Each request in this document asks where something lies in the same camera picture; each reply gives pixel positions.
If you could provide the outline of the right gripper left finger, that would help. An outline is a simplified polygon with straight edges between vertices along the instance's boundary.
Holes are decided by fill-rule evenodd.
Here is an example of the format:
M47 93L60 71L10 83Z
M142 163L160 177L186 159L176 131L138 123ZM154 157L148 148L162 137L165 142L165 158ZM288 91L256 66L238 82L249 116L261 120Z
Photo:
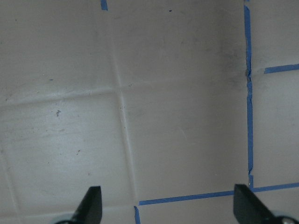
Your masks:
M88 189L81 203L70 219L71 224L100 224L102 220L101 187Z

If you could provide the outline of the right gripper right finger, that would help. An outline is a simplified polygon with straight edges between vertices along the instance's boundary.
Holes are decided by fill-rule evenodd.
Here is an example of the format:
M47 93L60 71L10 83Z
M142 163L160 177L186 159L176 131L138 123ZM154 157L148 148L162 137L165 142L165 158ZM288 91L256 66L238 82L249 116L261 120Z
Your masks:
M280 218L244 184L234 186L233 214L239 224L279 224Z

